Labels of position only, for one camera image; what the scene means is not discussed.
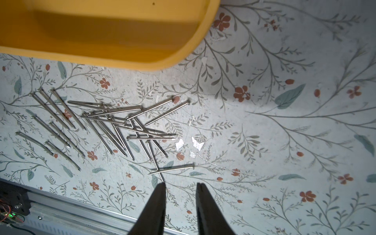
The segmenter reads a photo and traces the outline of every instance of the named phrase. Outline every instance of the yellow plastic bin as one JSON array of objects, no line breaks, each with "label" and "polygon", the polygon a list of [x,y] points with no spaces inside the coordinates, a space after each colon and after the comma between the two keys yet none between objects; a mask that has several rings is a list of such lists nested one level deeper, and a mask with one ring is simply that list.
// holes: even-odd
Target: yellow plastic bin
[{"label": "yellow plastic bin", "polygon": [[0,0],[0,52],[160,70],[200,43],[220,0]]}]

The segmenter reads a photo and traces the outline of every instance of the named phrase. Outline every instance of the table surface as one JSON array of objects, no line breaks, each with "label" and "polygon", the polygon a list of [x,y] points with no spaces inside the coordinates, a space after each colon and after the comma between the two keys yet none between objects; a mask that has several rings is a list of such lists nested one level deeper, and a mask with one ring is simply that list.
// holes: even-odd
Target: table surface
[{"label": "table surface", "polygon": [[[223,2],[197,49],[156,72],[1,54],[0,176],[137,218],[160,182],[148,175],[154,165],[138,143],[129,142],[135,161],[110,155],[67,114],[78,129],[63,131],[82,158],[30,119],[53,121],[28,94],[54,87],[64,100],[113,107],[148,107],[175,96],[140,116],[145,123],[191,101],[150,125],[178,135],[160,142],[168,158],[155,150],[160,167],[196,165],[164,173],[166,227],[197,233],[195,191],[203,182],[237,234],[372,234],[373,9],[372,1]],[[89,110],[69,106],[76,114]],[[16,131],[49,140],[82,170]]]}]

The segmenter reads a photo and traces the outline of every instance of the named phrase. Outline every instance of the yellow bin rim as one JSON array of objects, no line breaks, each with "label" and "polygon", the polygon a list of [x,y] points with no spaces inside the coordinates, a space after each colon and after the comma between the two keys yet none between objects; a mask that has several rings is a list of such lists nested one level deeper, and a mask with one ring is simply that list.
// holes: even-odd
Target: yellow bin rim
[{"label": "yellow bin rim", "polygon": [[0,52],[12,55],[49,59],[55,61],[73,62],[79,64],[89,64],[95,66],[116,67],[140,71],[162,70],[176,65],[177,63],[185,59],[188,55],[190,55],[191,52],[193,52],[197,48],[197,46],[203,40],[203,38],[205,37],[212,25],[214,17],[219,8],[219,4],[220,0],[210,0],[207,12],[192,38],[177,52],[163,60],[156,62],[142,63],[122,61],[117,59],[94,58],[89,56],[69,55],[54,52],[42,52],[36,50],[27,50],[4,46],[0,46]]}]

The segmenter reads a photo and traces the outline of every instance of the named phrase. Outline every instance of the pile of nails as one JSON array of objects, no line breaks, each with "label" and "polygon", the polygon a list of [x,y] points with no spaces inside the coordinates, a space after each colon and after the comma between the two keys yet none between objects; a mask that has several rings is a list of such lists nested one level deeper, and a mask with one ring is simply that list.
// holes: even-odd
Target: pile of nails
[{"label": "pile of nails", "polygon": [[[72,122],[69,121],[69,118],[66,117],[65,113],[63,113],[56,103],[54,103],[49,96],[43,91],[43,89],[38,89],[37,92],[39,92],[46,100],[47,102],[57,111],[59,115],[62,116],[62,119],[71,127],[75,129],[75,126]],[[57,101],[64,107],[64,109],[67,110],[67,112],[73,117],[73,119],[77,122],[77,124],[86,131],[85,126],[79,121],[79,119],[76,117],[74,112],[64,103],[64,101],[59,97],[59,95],[56,93],[54,89],[49,90],[49,92],[52,93],[57,98]],[[63,122],[39,97],[36,96],[35,93],[29,94],[29,96],[33,97],[44,109],[46,109],[54,119],[56,119],[64,128],[69,129],[67,124]],[[128,157],[127,154],[131,157],[132,160],[134,160],[134,156],[127,145],[126,141],[123,138],[123,135],[121,133],[121,130],[127,130],[134,135],[128,135],[126,137],[127,141],[138,141],[141,145],[143,151],[145,152],[145,155],[150,161],[153,161],[156,167],[155,172],[151,172],[149,174],[159,174],[162,182],[164,182],[164,178],[162,176],[162,172],[166,171],[172,171],[172,170],[183,170],[188,168],[194,168],[193,164],[184,165],[181,167],[174,167],[174,168],[168,168],[168,169],[160,169],[158,167],[157,161],[155,159],[155,155],[153,153],[153,149],[151,147],[151,143],[153,143],[156,148],[161,152],[161,154],[165,157],[167,157],[166,153],[163,151],[163,149],[159,146],[157,143],[157,140],[175,140],[175,134],[165,134],[162,131],[154,130],[147,128],[146,126],[156,122],[157,120],[165,117],[166,115],[184,107],[185,105],[189,104],[189,101],[186,101],[175,108],[167,111],[166,113],[148,121],[145,124],[142,124],[137,117],[141,114],[144,114],[148,111],[154,110],[158,107],[161,107],[162,105],[168,104],[170,102],[173,102],[173,98],[170,98],[168,100],[162,101],[158,104],[155,104],[149,108],[144,109],[142,106],[132,106],[132,107],[126,107],[126,108],[118,108],[118,109],[110,109],[108,105],[103,103],[91,103],[91,102],[81,102],[81,101],[68,101],[69,104],[72,105],[78,105],[83,106],[87,108],[92,108],[96,111],[93,111],[91,113],[83,113],[80,115],[80,117],[84,118],[87,121],[87,124],[89,127],[93,130],[93,132],[96,134],[96,136],[99,138],[100,142],[104,145],[106,150],[112,154],[111,148],[108,146],[108,144],[105,142],[105,140],[102,138],[102,135],[100,132],[103,133],[103,135],[113,144],[120,153],[122,153],[124,156]],[[115,117],[115,114],[120,114],[124,112],[132,112],[132,111],[138,111],[135,114],[130,114],[126,118],[121,117]],[[37,116],[32,116],[32,119],[37,121],[42,127],[47,129],[53,136],[57,138],[60,142],[62,142],[67,148],[73,147],[82,157],[85,157],[84,153],[60,130],[53,122],[50,122],[48,124],[45,124],[42,120],[40,120]],[[109,123],[111,126],[112,131],[105,125],[106,123]],[[80,167],[70,158],[68,157],[62,150],[58,149],[54,144],[50,143],[49,141],[44,142],[45,145],[49,146],[53,151],[50,151],[45,145],[41,144],[37,140],[31,138],[30,136],[22,133],[22,132],[16,132],[16,135],[21,136],[22,138],[25,138],[40,147],[42,147],[48,154],[53,156],[53,152],[59,153],[61,156],[66,158],[70,163],[72,163],[78,170],[80,170]]]}]

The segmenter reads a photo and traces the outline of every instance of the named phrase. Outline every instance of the nail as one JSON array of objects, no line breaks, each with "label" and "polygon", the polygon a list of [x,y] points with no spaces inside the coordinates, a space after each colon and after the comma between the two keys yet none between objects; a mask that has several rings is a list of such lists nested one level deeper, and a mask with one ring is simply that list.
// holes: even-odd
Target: nail
[{"label": "nail", "polygon": [[68,143],[70,143],[72,147],[76,149],[78,153],[81,154],[81,156],[85,157],[85,154],[79,148],[77,148],[77,146],[70,140],[70,138],[68,138],[53,122],[50,122],[48,125],[55,129],[55,131],[59,133],[60,136],[65,138],[68,141]]},{"label": "nail", "polygon": [[19,131],[17,131],[17,132],[14,133],[14,134],[15,134],[15,135],[19,135],[19,136],[21,136],[22,138],[25,138],[25,139],[27,139],[27,140],[29,140],[29,141],[31,141],[31,142],[33,142],[33,143],[39,145],[40,147],[44,148],[44,150],[45,150],[47,153],[49,153],[51,156],[53,156],[53,153],[52,153],[48,148],[46,148],[46,146],[44,146],[42,143],[36,141],[35,139],[31,138],[30,136],[28,136],[28,135],[26,135],[26,134],[24,134],[24,133],[22,133],[22,132],[19,132]]},{"label": "nail", "polygon": [[162,138],[153,138],[153,137],[132,137],[132,136],[127,136],[127,140],[130,140],[130,139],[135,139],[135,140],[176,140],[176,138],[165,138],[165,137],[162,137]]},{"label": "nail", "polygon": [[174,111],[176,111],[176,110],[178,110],[178,109],[180,109],[180,108],[182,108],[182,107],[188,105],[189,103],[190,103],[189,101],[186,101],[186,102],[182,103],[181,105],[179,105],[179,106],[176,107],[176,108],[171,109],[171,110],[168,111],[167,113],[162,114],[162,115],[160,115],[160,116],[154,118],[153,120],[148,121],[144,126],[147,126],[147,125],[152,124],[153,122],[155,122],[155,121],[161,119],[162,117],[167,116],[168,114],[170,114],[170,113],[172,113],[172,112],[174,112]]},{"label": "nail", "polygon": [[114,132],[117,136],[117,138],[119,139],[119,142],[122,144],[122,146],[127,150],[127,152],[129,153],[130,157],[132,158],[132,160],[135,160],[135,157],[133,156],[132,152],[130,151],[130,148],[128,147],[128,145],[125,143],[124,141],[124,138],[123,136],[121,135],[119,129],[116,127],[115,124],[111,123],[111,126],[112,128],[114,129]]},{"label": "nail", "polygon": [[43,91],[43,89],[38,89],[37,92],[39,92],[43,98],[45,98],[49,103],[50,105],[56,110],[56,112],[58,112],[58,114],[60,114],[62,117],[63,117],[63,120],[65,120],[69,126],[73,129],[76,129],[74,127],[74,125],[69,121],[69,118],[67,118],[61,111],[60,109],[56,106],[56,104],[48,97],[48,95]]},{"label": "nail", "polygon": [[127,121],[129,121],[129,120],[131,120],[131,119],[133,119],[133,118],[135,118],[135,117],[137,117],[137,116],[139,116],[141,114],[144,114],[144,113],[146,113],[146,112],[148,112],[150,110],[156,109],[156,108],[158,108],[158,107],[160,107],[162,105],[165,105],[165,104],[167,104],[169,102],[173,102],[173,101],[174,101],[174,98],[170,98],[168,100],[162,101],[162,102],[160,102],[160,103],[158,103],[158,104],[156,104],[156,105],[154,105],[154,106],[152,106],[150,108],[147,108],[146,110],[144,110],[142,112],[139,112],[138,114],[135,114],[135,115],[132,115],[132,116],[128,117]]},{"label": "nail", "polygon": [[190,168],[194,169],[193,163],[190,166],[179,167],[179,168],[174,168],[174,169],[158,170],[158,171],[155,171],[155,172],[150,172],[149,174],[158,174],[158,173],[167,172],[167,171],[184,170],[184,169],[190,169]]},{"label": "nail", "polygon": [[71,104],[71,105],[78,105],[78,106],[88,107],[88,108],[92,108],[92,109],[106,110],[105,108],[98,107],[97,105],[94,105],[94,106],[87,105],[86,103],[89,103],[89,102],[79,103],[78,101],[69,100],[68,103]]},{"label": "nail", "polygon": [[124,124],[124,122],[114,121],[114,120],[108,120],[108,119],[92,118],[92,117],[88,117],[88,116],[86,116],[84,114],[81,114],[80,117],[86,118],[86,119],[91,119],[91,120],[96,120],[96,121],[103,121],[103,122],[107,122],[107,123],[118,124],[118,125],[123,125]]},{"label": "nail", "polygon": [[104,116],[108,114],[118,114],[121,112],[130,112],[130,111],[136,111],[136,110],[141,110],[141,106],[134,106],[134,107],[128,107],[128,108],[123,108],[123,109],[117,109],[117,110],[108,110],[104,113],[99,113],[99,114],[91,114],[88,115],[88,117],[98,117],[98,116]]},{"label": "nail", "polygon": [[70,108],[68,108],[68,106],[64,103],[64,101],[60,98],[60,96],[56,93],[56,91],[52,88],[51,90],[49,90],[49,92],[51,92],[55,97],[56,99],[58,99],[60,101],[60,104],[69,112],[69,114],[73,117],[73,119],[78,123],[78,125],[84,130],[86,131],[86,128],[85,126],[80,122],[80,120],[78,120],[78,118],[76,117],[76,115],[74,114],[74,112],[72,112],[72,110],[70,110]]},{"label": "nail", "polygon": [[91,120],[94,124],[103,132],[103,134],[108,138],[108,140],[126,157],[124,149],[116,138],[112,137],[112,134],[108,133],[97,121]]},{"label": "nail", "polygon": [[65,153],[63,153],[60,149],[58,149],[55,145],[51,144],[48,140],[46,142],[44,142],[44,144],[48,145],[51,149],[58,152],[66,160],[68,160],[70,163],[72,163],[77,168],[77,170],[81,171],[80,167],[70,157],[68,157]]},{"label": "nail", "polygon": [[[145,129],[146,129],[145,127],[143,127],[143,126],[141,125],[141,123],[137,120],[137,118],[134,118],[133,120],[134,120],[135,123],[140,127],[141,130],[145,130]],[[168,157],[167,157],[167,154],[166,154],[166,153],[163,151],[163,149],[159,146],[159,144],[157,143],[157,141],[152,140],[152,142],[153,142],[154,145],[159,149],[159,151],[162,153],[162,155],[165,156],[166,158],[168,158]]]},{"label": "nail", "polygon": [[144,134],[144,135],[151,135],[151,136],[155,136],[155,137],[159,137],[159,138],[163,137],[162,135],[153,134],[153,133],[145,132],[145,131],[142,131],[142,130],[136,130],[136,129],[128,128],[128,127],[125,127],[123,125],[122,126],[116,126],[116,127],[122,128],[122,129],[125,129],[125,130],[130,130],[130,131],[138,132],[138,133],[141,133],[141,134]]},{"label": "nail", "polygon": [[[130,122],[130,125],[132,126],[132,129],[134,129],[135,127],[134,127],[134,125],[133,125],[132,120],[129,120],[129,122]],[[144,150],[145,154],[147,155],[147,158],[148,158],[149,160],[151,160],[152,158],[150,157],[149,153],[147,152],[144,143],[143,143],[141,140],[138,140],[138,141],[139,141],[139,143],[140,143],[142,149]]]},{"label": "nail", "polygon": [[95,135],[99,138],[99,140],[102,142],[102,144],[105,146],[105,148],[107,149],[107,151],[112,154],[112,150],[110,149],[110,147],[107,145],[107,143],[103,140],[102,136],[98,133],[97,129],[95,129],[94,125],[91,123],[91,121],[89,119],[86,119],[86,122],[88,123],[88,125],[90,126],[90,128],[94,131]]},{"label": "nail", "polygon": [[51,116],[56,119],[56,121],[62,124],[63,127],[69,129],[69,127],[62,120],[60,120],[59,117],[52,110],[50,110],[50,108],[45,105],[34,93],[29,94],[29,96],[33,97],[34,100],[36,100],[45,110],[47,110],[51,114]]},{"label": "nail", "polygon": [[37,121],[42,127],[44,127],[48,132],[51,133],[51,135],[55,136],[61,143],[63,143],[65,146],[70,148],[70,145],[65,142],[60,136],[58,136],[55,132],[53,132],[44,122],[42,122],[37,116],[32,116],[31,119],[34,119]]},{"label": "nail", "polygon": [[[153,150],[152,150],[152,147],[150,146],[150,142],[146,142],[148,148],[149,148],[149,151],[150,151],[150,154],[152,156],[152,160],[154,162],[154,165],[155,165],[155,168],[157,168],[157,171],[159,171],[159,166],[157,164],[157,161],[155,160],[155,156],[154,156],[154,153],[153,153]],[[159,177],[161,178],[161,181],[164,182],[164,178],[162,176],[162,173],[158,173],[159,174]]]}]

